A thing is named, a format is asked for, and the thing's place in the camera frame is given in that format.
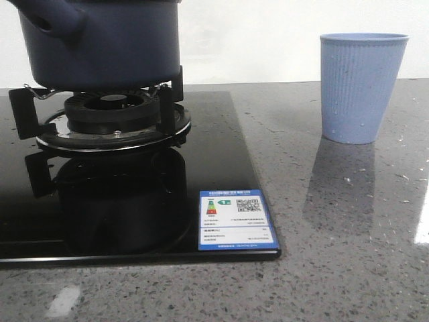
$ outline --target energy label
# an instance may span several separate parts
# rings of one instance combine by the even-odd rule
[[[260,190],[200,191],[199,250],[278,248]]]

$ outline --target blue plastic cup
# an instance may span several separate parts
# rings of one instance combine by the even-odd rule
[[[324,137],[348,144],[377,139],[408,38],[401,34],[320,36]]]

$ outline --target gray granite countertop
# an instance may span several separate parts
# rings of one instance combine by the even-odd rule
[[[319,83],[186,87],[230,92],[282,257],[2,270],[0,321],[429,321],[428,88],[399,80],[350,146],[321,138]]]

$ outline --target gas stove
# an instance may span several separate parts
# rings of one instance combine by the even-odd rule
[[[0,97],[1,267],[280,256],[227,92],[51,95]]]

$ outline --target pot handle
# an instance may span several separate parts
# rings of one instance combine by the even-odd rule
[[[65,0],[8,0],[41,32],[63,38],[83,28],[85,14]]]

